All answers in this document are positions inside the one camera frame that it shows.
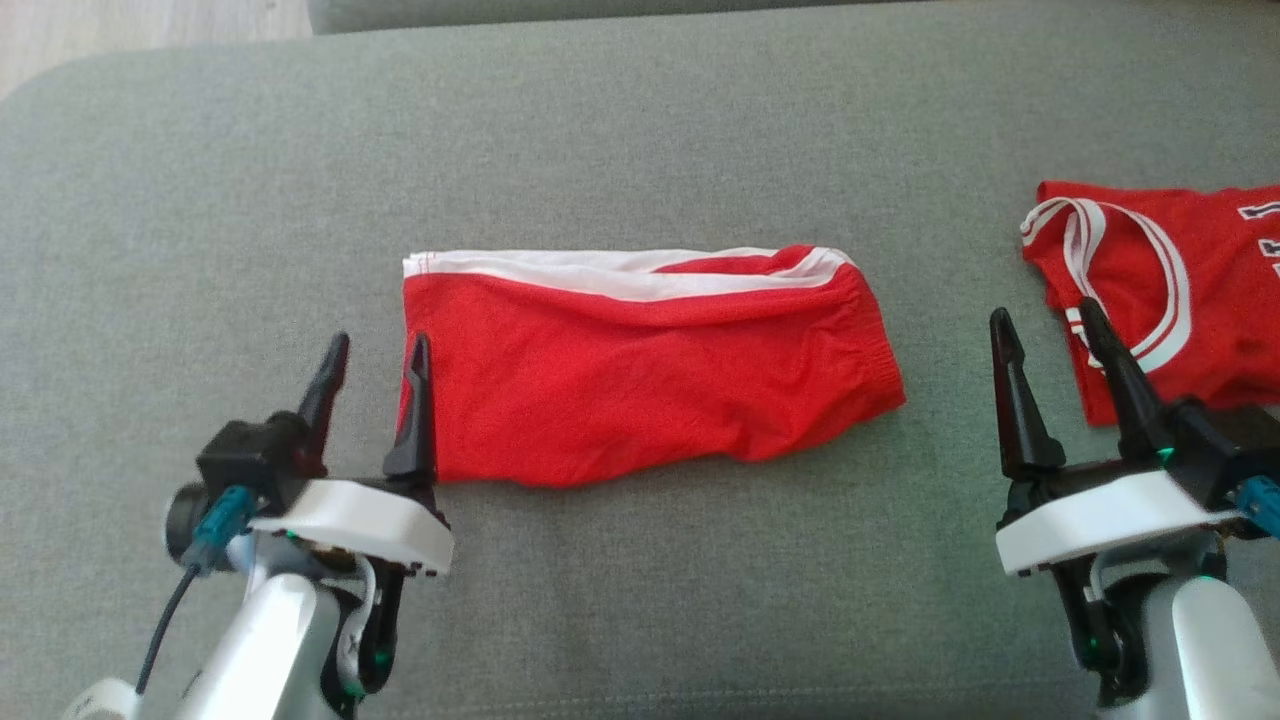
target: black cable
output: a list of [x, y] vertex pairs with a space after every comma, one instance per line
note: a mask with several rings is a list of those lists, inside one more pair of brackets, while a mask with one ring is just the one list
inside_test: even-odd
[[187, 588], [191, 587], [191, 582], [196, 579], [197, 574], [200, 574], [198, 565], [187, 568], [187, 571], [182, 575], [182, 580], [178, 582], [177, 589], [169, 596], [169, 605], [164, 606], [160, 623], [156, 624], [156, 632], [151, 635], [151, 646], [147, 647], [147, 656], [142, 659], [142, 673], [138, 674], [138, 684], [134, 685], [134, 692], [140, 697], [147, 691], [147, 680], [151, 679], [151, 669], [156, 664], [156, 656], [160, 655], [160, 641], [164, 639], [164, 632], [169, 629], [169, 621], [173, 620], [173, 614], [178, 610], [182, 596], [187, 594]]

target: red fabric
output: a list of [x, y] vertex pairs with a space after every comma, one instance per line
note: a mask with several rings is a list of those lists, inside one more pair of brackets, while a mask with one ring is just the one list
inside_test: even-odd
[[1046, 182], [1037, 200], [1023, 256], [1066, 318], [1089, 424], [1116, 418], [1073, 315], [1085, 293], [1166, 401], [1280, 402], [1280, 314], [1270, 307], [1280, 295], [1280, 186], [1206, 195]]
[[640, 272], [547, 255], [570, 283], [644, 275], [659, 291], [681, 275], [769, 282], [819, 255], [844, 261], [819, 287], [636, 301], [495, 277], [483, 252], [411, 258], [408, 340], [431, 341], [442, 482], [571, 487], [709, 454], [768, 460], [905, 401], [876, 297], [842, 254], [790, 247]]

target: white striped trim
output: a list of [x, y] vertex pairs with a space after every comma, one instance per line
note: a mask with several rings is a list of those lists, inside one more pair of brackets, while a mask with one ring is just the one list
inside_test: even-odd
[[[1106, 305], [1103, 305], [1102, 299], [1093, 286], [1089, 284], [1088, 277], [1093, 256], [1106, 236], [1107, 219], [1102, 208], [1111, 208], [1124, 213], [1142, 229], [1147, 237], [1147, 242], [1151, 243], [1156, 258], [1160, 260], [1160, 266], [1165, 272], [1165, 290], [1167, 293], [1165, 314], [1156, 328], [1142, 342], [1130, 348], [1130, 352], [1138, 360], [1138, 365], [1143, 372], [1149, 373], [1172, 360], [1187, 345], [1192, 334], [1190, 278], [1187, 274], [1187, 265], [1183, 263], [1178, 247], [1169, 238], [1165, 229], [1151, 218], [1111, 202], [1098, 202], [1085, 197], [1053, 197], [1037, 205], [1027, 215], [1027, 219], [1023, 220], [1020, 227], [1023, 246], [1030, 246], [1036, 242], [1041, 231], [1044, 229], [1044, 225], [1055, 215], [1070, 209], [1071, 214], [1066, 218], [1066, 231], [1062, 238], [1062, 261], [1071, 279], [1075, 281], [1080, 295], [1097, 300], [1105, 313]], [[1066, 316], [1068, 323], [1075, 325], [1079, 322], [1079, 310], [1069, 307]], [[1083, 328], [1076, 332], [1076, 328], [1073, 327], [1071, 332], [1082, 342], [1084, 341]], [[1089, 357], [1089, 365], [1093, 368], [1100, 366], [1098, 361], [1092, 356]]]
[[847, 255], [814, 247], [796, 265], [767, 275], [719, 273], [657, 273], [655, 270], [709, 258], [771, 258], [777, 250], [735, 247], [718, 252], [694, 250], [541, 251], [451, 250], [415, 252], [404, 260], [404, 277], [453, 273], [479, 274], [539, 287], [600, 295], [614, 300], [652, 302], [678, 297], [732, 295], [758, 290], [822, 287], [836, 270], [854, 265]]

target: teal connector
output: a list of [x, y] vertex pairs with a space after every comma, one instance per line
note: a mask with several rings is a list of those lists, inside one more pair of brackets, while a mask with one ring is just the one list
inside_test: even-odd
[[1257, 475], [1244, 480], [1235, 506], [1254, 525], [1280, 538], [1280, 487], [1271, 478]]
[[196, 532], [191, 536], [192, 543], [182, 553], [182, 564], [196, 568], [201, 578], [207, 578], [221, 559], [227, 544], [248, 528], [248, 521], [256, 511], [257, 497], [247, 487], [227, 488], [196, 525]]

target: wooden floor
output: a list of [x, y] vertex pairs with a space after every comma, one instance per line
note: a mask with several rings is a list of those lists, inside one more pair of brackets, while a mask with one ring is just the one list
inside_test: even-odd
[[86, 55], [308, 35], [306, 0], [0, 0], [0, 100]]

